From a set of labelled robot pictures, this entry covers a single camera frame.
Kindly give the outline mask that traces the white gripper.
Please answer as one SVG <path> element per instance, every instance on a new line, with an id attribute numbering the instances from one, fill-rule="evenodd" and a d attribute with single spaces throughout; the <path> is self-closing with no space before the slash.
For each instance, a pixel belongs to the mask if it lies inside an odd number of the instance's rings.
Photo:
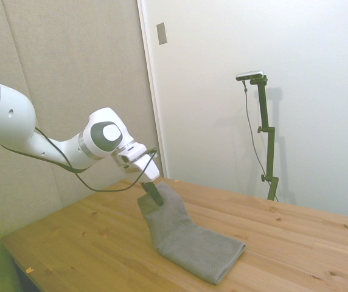
<path id="1" fill-rule="evenodd" d="M 160 176 L 159 169 L 153 158 L 146 152 L 127 153 L 128 166 L 124 168 L 126 179 L 130 182 L 138 181 L 146 193 L 149 193 L 158 206 L 164 204 L 153 181 Z"/>

